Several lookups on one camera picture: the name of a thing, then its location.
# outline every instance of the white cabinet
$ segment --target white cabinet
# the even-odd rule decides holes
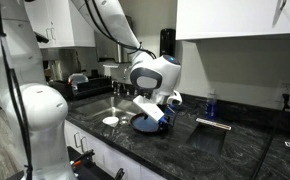
[[[124,180],[141,179],[141,167],[139,163],[111,147],[107,148],[110,149],[105,154],[105,171],[108,174],[115,176],[119,168],[124,168]]]
[[[141,179],[141,165],[139,163],[68,121],[65,121],[65,140],[67,146],[73,147],[80,153],[93,149],[95,152],[93,161],[112,177],[115,177],[117,171],[123,168],[124,180]]]
[[[95,47],[94,30],[70,0],[39,0],[25,3],[33,30],[46,36],[40,48]]]
[[[46,1],[40,0],[31,3],[25,2],[25,9],[33,30],[48,39],[51,39],[51,22],[47,12]],[[40,48],[48,48],[52,46],[53,42],[51,40],[48,43],[39,43]]]
[[[141,180],[165,180],[165,178],[149,170],[145,166],[141,166]]]
[[[178,1],[176,28],[178,40],[290,33],[290,0]]]
[[[66,145],[71,146],[76,151],[82,154],[83,151],[81,147],[81,129],[73,125],[72,123],[65,121],[64,131]]]

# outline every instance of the dish soap bottle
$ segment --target dish soap bottle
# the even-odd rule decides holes
[[[205,117],[210,120],[214,120],[217,111],[217,98],[215,94],[215,89],[212,89],[207,95],[206,107],[205,107]]]

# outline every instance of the marble countertop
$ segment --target marble countertop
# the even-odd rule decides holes
[[[266,145],[270,129],[219,119],[232,127],[226,133],[220,155],[204,152],[186,144],[198,125],[202,113],[197,105],[184,102],[173,128],[159,136],[135,132],[130,125],[112,128],[102,120],[87,120],[75,109],[113,96],[101,94],[80,101],[68,102],[66,118],[84,131],[121,151],[166,179],[251,179]],[[131,100],[132,97],[119,98]],[[290,141],[288,134],[277,133],[257,179],[290,179]]]

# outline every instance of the black cable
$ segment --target black cable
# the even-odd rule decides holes
[[[33,168],[32,168],[32,163],[31,163],[32,161],[31,161],[31,147],[30,147],[30,139],[29,139],[29,131],[28,131],[28,121],[27,121],[26,112],[25,112],[22,96],[20,93],[17,77],[15,74],[15,70],[11,69],[9,67],[7,57],[6,57],[5,47],[4,47],[3,42],[2,42],[2,37],[6,37],[6,34],[4,33],[1,10],[0,10],[0,42],[1,42],[1,50],[2,50],[2,54],[3,54],[4,68],[5,68],[5,72],[6,72],[6,79],[7,79],[7,84],[8,84],[8,89],[10,92],[12,104],[13,104],[15,114],[16,114],[16,117],[18,120],[18,124],[20,126],[20,131],[21,131],[21,135],[22,135],[24,148],[25,148],[25,153],[26,153],[26,157],[28,160],[27,180],[31,180]],[[14,90],[13,90],[13,82],[15,84],[15,89],[16,89],[16,92],[17,92],[18,97],[19,97],[19,103],[20,103],[24,122],[22,120],[21,114],[20,114],[19,109],[18,109],[17,101],[15,98]]]
[[[263,164],[263,162],[265,160],[265,157],[267,155],[267,152],[268,152],[268,150],[269,150],[269,148],[270,148],[270,146],[272,144],[272,141],[274,139],[274,135],[275,135],[276,130],[277,130],[277,127],[279,125],[280,119],[282,118],[283,114],[285,113],[285,110],[286,109],[290,109],[290,107],[288,105],[289,94],[283,94],[283,99],[284,99],[284,107],[283,107],[282,111],[280,112],[280,115],[279,115],[279,117],[278,117],[278,119],[277,119],[277,121],[276,121],[276,123],[274,125],[274,128],[273,128],[273,130],[272,130],[272,132],[271,132],[271,134],[270,134],[270,136],[269,136],[269,138],[267,140],[266,147],[265,147],[265,149],[264,149],[264,151],[262,153],[262,156],[261,156],[260,161],[258,162],[257,168],[256,168],[255,172],[253,173],[252,180],[255,180],[256,179],[256,177],[257,177],[257,175],[259,173],[259,170],[262,167],[262,164]]]
[[[124,43],[121,43],[121,42],[119,42],[117,39],[115,39],[112,35],[111,35],[111,33],[109,32],[109,30],[108,30],[108,28],[107,28],[107,26],[106,26],[106,24],[105,24],[105,22],[104,22],[104,20],[103,20],[103,18],[102,18],[102,16],[101,16],[101,14],[100,14],[100,12],[99,12],[99,10],[98,10],[98,7],[97,7],[97,4],[96,4],[96,2],[95,2],[95,0],[92,0],[93,1],[93,6],[94,6],[94,8],[95,8],[95,10],[96,10],[96,13],[97,13],[97,15],[98,15],[98,18],[100,19],[100,21],[101,21],[101,23],[102,23],[102,25],[104,26],[104,28],[105,28],[105,30],[106,30],[106,32],[107,32],[107,34],[99,27],[99,25],[97,24],[97,22],[96,22],[96,20],[95,20],[95,18],[94,18],[94,16],[93,16],[93,14],[92,14],[92,11],[91,11],[91,9],[90,9],[90,7],[89,7],[89,4],[88,4],[88,0],[84,0],[85,1],[85,4],[86,4],[86,7],[87,7],[87,11],[88,11],[88,13],[89,13],[89,15],[90,15],[90,17],[91,17],[91,19],[92,19],[92,21],[93,21],[93,23],[95,24],[95,26],[96,26],[96,28],[105,36],[105,37],[107,37],[108,39],[110,39],[110,40],[112,40],[112,41],[114,41],[115,43],[117,43],[117,44],[119,44],[120,46],[122,46],[123,48],[126,48],[126,49],[131,49],[131,50],[135,50],[134,52],[131,52],[131,53],[128,53],[128,54],[133,54],[133,53],[136,53],[137,51],[143,51],[143,52],[146,52],[147,54],[149,54],[153,59],[156,59],[156,56],[155,56],[155,54],[153,53],[153,52],[151,52],[151,51],[149,51],[149,50],[147,50],[147,49],[141,49],[141,43],[140,43],[140,47],[134,47],[134,46],[130,46],[130,45],[127,45],[127,44],[124,44]]]

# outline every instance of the lower cabinet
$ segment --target lower cabinet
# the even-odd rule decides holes
[[[124,180],[164,179],[68,121],[65,121],[65,140],[67,146],[73,147],[79,153],[93,149],[93,161],[112,177],[123,168]]]

